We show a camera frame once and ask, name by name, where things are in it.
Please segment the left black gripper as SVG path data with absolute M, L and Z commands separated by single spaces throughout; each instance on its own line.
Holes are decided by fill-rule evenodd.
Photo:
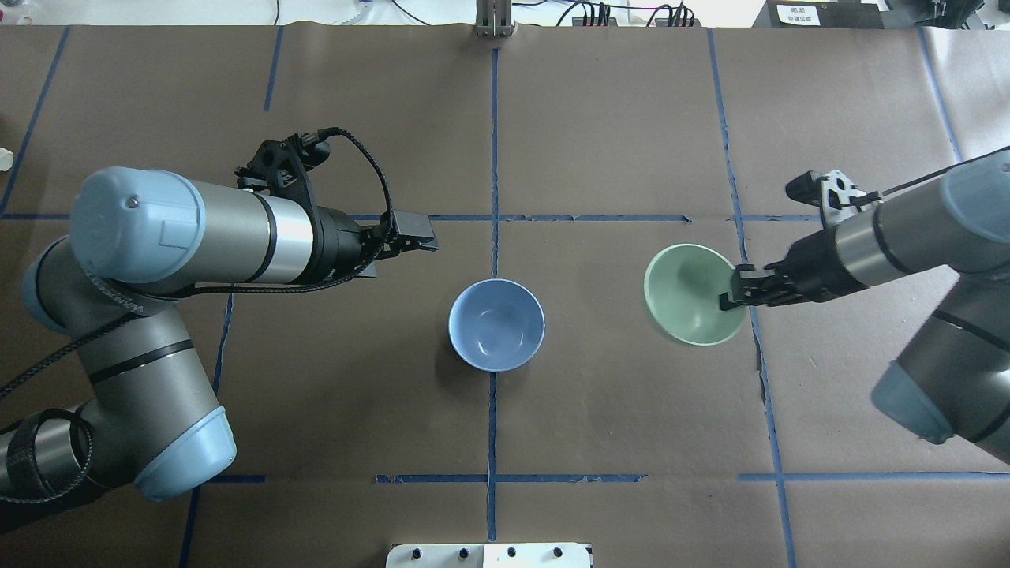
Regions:
M 318 207 L 312 218 L 313 285 L 334 285 L 363 273 L 372 278 L 373 263 L 407 252 L 440 249 L 430 217 L 414 211 L 386 210 L 371 226 L 362 226 L 329 207 Z

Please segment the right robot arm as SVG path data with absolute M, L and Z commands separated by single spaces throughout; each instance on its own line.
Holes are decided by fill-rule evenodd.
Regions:
M 922 441 L 962 439 L 1007 463 L 1008 149 L 881 192 L 841 171 L 809 171 L 785 193 L 819 210 L 819 231 L 779 261 L 731 267 L 714 291 L 717 308 L 827 303 L 948 270 L 955 281 L 887 364 L 870 401 Z

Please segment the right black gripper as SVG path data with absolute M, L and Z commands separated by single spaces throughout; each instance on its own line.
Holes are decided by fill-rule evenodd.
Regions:
M 719 295 L 719 309 L 731 312 L 743 306 L 824 303 L 855 293 L 855 278 L 841 261 L 836 233 L 837 228 L 831 227 L 794 242 L 785 258 L 771 263 L 769 269 L 737 265 L 735 288 L 746 290 Z M 776 284 L 776 291 L 761 290 L 772 289 Z

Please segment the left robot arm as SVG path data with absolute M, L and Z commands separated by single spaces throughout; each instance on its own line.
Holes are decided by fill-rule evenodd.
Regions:
M 2 431 L 2 531 L 124 485 L 154 503 L 230 467 L 237 444 L 178 305 L 212 293 L 307 293 L 435 251 L 427 215 L 388 206 L 372 226 L 319 207 L 306 166 L 242 166 L 238 187 L 109 166 L 87 177 L 71 230 L 26 271 L 28 311 L 71 342 L 7 396 L 78 352 L 90 402 Z

